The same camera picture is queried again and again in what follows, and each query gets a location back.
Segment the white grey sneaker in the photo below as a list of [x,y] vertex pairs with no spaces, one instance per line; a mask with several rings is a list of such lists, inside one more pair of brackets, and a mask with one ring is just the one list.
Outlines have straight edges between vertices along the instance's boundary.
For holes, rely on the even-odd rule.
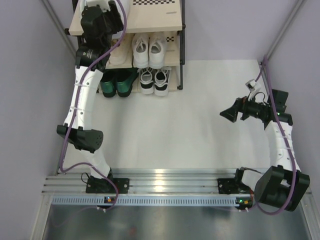
[[167,40],[163,32],[155,32],[149,39],[149,66],[152,69],[161,69],[165,64]]
[[136,33],[131,42],[133,64],[143,69],[149,66],[149,36],[147,33]]

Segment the white leather sneaker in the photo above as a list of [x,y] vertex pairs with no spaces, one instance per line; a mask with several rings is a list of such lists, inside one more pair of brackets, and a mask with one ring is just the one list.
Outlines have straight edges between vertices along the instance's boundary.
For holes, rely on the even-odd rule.
[[130,0],[117,0],[117,9],[121,15],[125,14],[126,17],[129,15],[131,1]]

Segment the green loafer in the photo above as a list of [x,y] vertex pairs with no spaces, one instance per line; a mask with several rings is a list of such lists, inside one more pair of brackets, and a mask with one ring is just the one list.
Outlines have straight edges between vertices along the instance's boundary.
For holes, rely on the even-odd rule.
[[109,69],[102,76],[100,87],[105,98],[112,98],[116,95],[116,75],[116,70]]
[[121,68],[116,77],[116,89],[121,98],[128,97],[133,89],[133,83],[138,77],[137,68]]

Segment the beige lace sneaker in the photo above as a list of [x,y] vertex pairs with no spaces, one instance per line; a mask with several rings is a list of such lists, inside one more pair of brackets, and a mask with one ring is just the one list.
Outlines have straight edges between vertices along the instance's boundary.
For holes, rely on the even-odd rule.
[[125,36],[119,46],[111,52],[109,63],[114,66],[119,66],[125,63],[130,47],[131,40],[128,36]]

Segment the black white sneaker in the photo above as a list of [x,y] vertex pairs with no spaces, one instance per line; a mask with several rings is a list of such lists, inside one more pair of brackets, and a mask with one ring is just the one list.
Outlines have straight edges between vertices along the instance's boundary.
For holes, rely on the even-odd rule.
[[154,76],[153,69],[150,67],[139,68],[139,85],[141,92],[145,95],[150,95],[154,93]]
[[167,96],[169,93],[169,83],[172,68],[164,66],[155,71],[154,75],[154,94],[159,97]]

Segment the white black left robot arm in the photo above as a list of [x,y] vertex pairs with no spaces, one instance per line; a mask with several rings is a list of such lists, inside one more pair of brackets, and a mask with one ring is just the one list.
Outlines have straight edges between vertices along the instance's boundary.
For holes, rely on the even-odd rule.
[[94,102],[101,80],[107,77],[110,54],[123,41],[130,3],[127,0],[80,0],[78,2],[82,43],[75,54],[75,82],[67,116],[56,132],[63,138],[59,157],[62,173],[69,144],[84,157],[90,168],[86,193],[118,193],[111,167],[101,150],[104,135],[92,127]]

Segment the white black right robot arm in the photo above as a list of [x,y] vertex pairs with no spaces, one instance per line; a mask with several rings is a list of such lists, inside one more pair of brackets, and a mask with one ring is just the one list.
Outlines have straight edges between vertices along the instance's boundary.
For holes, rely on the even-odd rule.
[[223,185],[218,179],[219,193],[252,193],[259,204],[275,208],[285,206],[285,210],[293,212],[310,185],[310,177],[301,172],[293,149],[293,119],[286,113],[288,92],[272,90],[267,102],[256,102],[247,96],[238,97],[234,104],[220,112],[220,116],[232,123],[249,117],[259,119],[263,123],[268,139],[270,167],[262,173],[248,167],[238,168],[230,184]]

